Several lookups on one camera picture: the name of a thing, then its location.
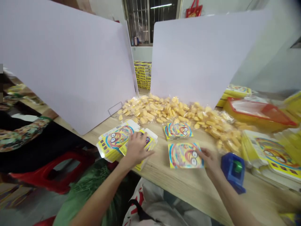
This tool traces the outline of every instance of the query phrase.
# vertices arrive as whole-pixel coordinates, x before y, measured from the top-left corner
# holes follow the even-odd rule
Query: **red bag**
[[[195,3],[195,0],[193,1],[191,8],[186,9],[186,18],[188,18],[188,17],[197,17],[197,16],[201,15],[203,5],[198,6],[198,0],[197,0],[197,6],[194,8],[193,7],[194,3]]]

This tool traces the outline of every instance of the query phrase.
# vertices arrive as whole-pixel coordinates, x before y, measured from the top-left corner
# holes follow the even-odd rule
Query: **white partition board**
[[[151,92],[215,107],[270,16],[249,11],[156,22]]]
[[[125,28],[48,0],[2,0],[0,62],[78,133],[136,95]]]

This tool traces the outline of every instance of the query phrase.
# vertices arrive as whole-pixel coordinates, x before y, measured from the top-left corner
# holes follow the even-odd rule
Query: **floral sleeve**
[[[0,129],[0,152],[18,149],[40,135],[51,122],[50,118],[39,117],[33,123],[14,131]]]
[[[0,110],[8,111],[14,106],[19,100],[21,100],[23,96],[19,94],[8,95],[3,98],[3,102],[0,103]]]

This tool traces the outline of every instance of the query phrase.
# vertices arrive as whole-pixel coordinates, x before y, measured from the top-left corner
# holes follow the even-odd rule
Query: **red plastic stool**
[[[40,221],[40,222],[34,224],[34,226],[52,226],[55,218],[56,218],[56,216],[50,217],[46,220],[43,220],[43,221]]]
[[[53,170],[53,168],[57,164],[67,159],[77,160],[80,162],[80,164],[72,172],[68,173],[68,175],[61,181],[47,179],[49,173]],[[70,190],[69,184],[71,182],[74,182],[89,166],[94,163],[94,161],[94,157],[87,156],[84,153],[69,151],[34,172],[24,174],[10,173],[10,175],[13,178],[32,184],[34,186],[44,187],[49,191],[54,191],[59,194],[65,194]]]

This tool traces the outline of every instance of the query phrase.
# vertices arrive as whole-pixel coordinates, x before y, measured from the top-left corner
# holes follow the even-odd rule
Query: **wooden table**
[[[43,113],[48,108],[46,105],[34,105],[27,100],[22,102],[39,113]],[[115,117],[116,115],[109,117],[84,136],[80,136],[60,117],[55,119],[55,122],[95,145],[101,134],[120,124],[120,121]],[[232,221],[205,170],[170,169],[168,146],[162,125],[151,123],[144,125],[144,128],[149,128],[158,135],[158,144],[155,147],[156,153],[148,159],[143,170],[135,172],[222,224],[232,225]],[[217,151],[215,139],[205,131],[198,130],[194,131],[193,134],[194,137],[187,140],[188,142],[198,142],[201,147]],[[248,172],[245,174],[244,187],[247,192],[240,195],[241,200],[262,225],[284,226],[285,224],[278,213],[301,210],[301,195],[275,188]]]

